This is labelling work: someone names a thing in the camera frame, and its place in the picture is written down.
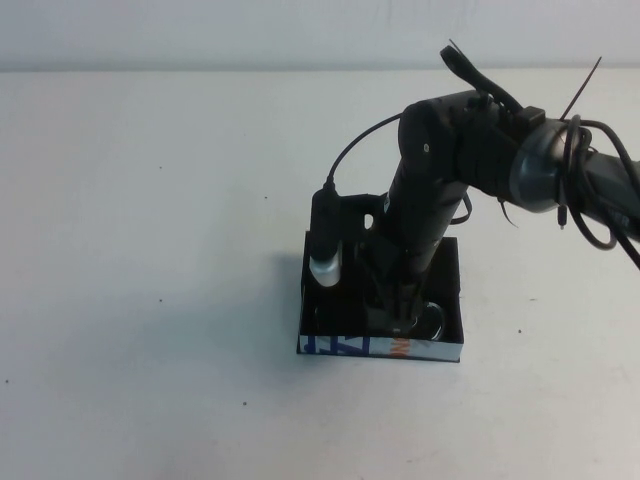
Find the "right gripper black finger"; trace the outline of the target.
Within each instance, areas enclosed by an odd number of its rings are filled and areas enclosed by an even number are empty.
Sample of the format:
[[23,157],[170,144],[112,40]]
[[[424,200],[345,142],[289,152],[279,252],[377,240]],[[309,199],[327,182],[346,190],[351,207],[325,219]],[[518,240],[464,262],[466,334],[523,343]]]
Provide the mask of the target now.
[[366,331],[369,334],[398,334],[400,323],[390,315],[384,305],[378,301],[364,303],[366,313]]
[[399,328],[409,334],[419,322],[424,309],[421,284],[401,284],[399,287]]

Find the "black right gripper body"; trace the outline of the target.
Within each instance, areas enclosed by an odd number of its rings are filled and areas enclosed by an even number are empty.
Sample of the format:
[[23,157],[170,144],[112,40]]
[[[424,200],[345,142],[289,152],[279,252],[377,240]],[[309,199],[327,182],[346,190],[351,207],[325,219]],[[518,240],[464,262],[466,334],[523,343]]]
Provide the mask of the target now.
[[398,246],[373,233],[357,244],[356,260],[363,269],[365,298],[370,304],[414,304],[421,298],[430,264],[441,244],[425,249]]

